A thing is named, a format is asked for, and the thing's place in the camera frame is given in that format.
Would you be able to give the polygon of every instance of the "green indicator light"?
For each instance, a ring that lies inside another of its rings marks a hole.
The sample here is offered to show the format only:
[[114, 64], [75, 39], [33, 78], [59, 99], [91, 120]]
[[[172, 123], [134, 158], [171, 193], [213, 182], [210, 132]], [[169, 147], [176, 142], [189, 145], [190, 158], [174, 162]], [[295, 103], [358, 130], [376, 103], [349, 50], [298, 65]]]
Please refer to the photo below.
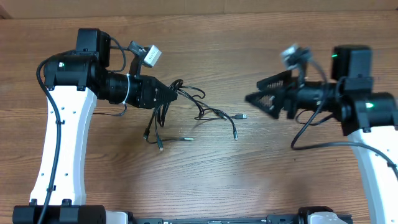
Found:
[[372, 108], [372, 107], [374, 107], [373, 103], [366, 103], [366, 108]]

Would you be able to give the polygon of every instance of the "beige wall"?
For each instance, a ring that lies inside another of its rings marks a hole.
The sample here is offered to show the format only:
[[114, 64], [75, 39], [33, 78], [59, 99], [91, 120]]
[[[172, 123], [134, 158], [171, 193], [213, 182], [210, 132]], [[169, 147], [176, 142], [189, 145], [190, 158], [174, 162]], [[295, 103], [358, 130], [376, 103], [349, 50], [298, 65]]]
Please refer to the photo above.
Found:
[[11, 18], [394, 10], [396, 0], [0, 0]]

